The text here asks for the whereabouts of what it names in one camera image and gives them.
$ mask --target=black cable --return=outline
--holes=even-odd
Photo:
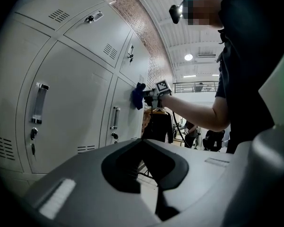
[[[185,139],[183,138],[183,135],[182,135],[182,133],[181,133],[181,131],[180,131],[179,125],[178,125],[178,123],[177,123],[177,121],[176,121],[175,112],[173,111],[172,114],[174,115],[174,120],[175,120],[176,126],[177,126],[177,128],[178,128],[178,131],[179,131],[179,133],[180,133],[180,136],[181,136],[182,140],[184,141],[184,144],[186,144],[187,146],[189,146],[189,145],[186,143],[186,141],[185,141]]]

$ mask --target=short sleeve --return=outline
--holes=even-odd
[[[220,77],[219,77],[219,85],[218,85],[218,89],[217,89],[217,93],[216,93],[216,96],[215,97],[224,97],[226,98],[225,96],[225,89],[224,89],[224,83],[223,83],[223,77],[222,77],[222,70],[221,70],[221,65],[219,67],[219,74],[220,74]]]

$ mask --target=hanging clothes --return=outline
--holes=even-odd
[[[151,121],[144,130],[142,139],[152,139],[165,142],[166,134],[168,134],[169,143],[173,142],[172,121],[169,113],[153,114]]]

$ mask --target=locker vent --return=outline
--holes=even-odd
[[[144,83],[144,81],[145,81],[144,77],[140,75],[140,76],[139,76],[139,82],[140,82],[140,83]]]
[[[0,157],[15,160],[14,150],[10,140],[0,137]]]
[[[78,146],[78,154],[95,149],[95,146]]]
[[[69,15],[63,11],[61,11],[60,9],[58,9],[57,11],[55,11],[54,13],[52,13],[51,15],[49,15],[49,17],[51,19],[54,19],[56,21],[58,21],[59,23],[61,23],[63,20],[65,20]]]
[[[103,51],[106,55],[108,55],[110,58],[112,58],[113,60],[115,59],[115,57],[117,56],[117,51],[109,44],[107,44],[104,48]]]

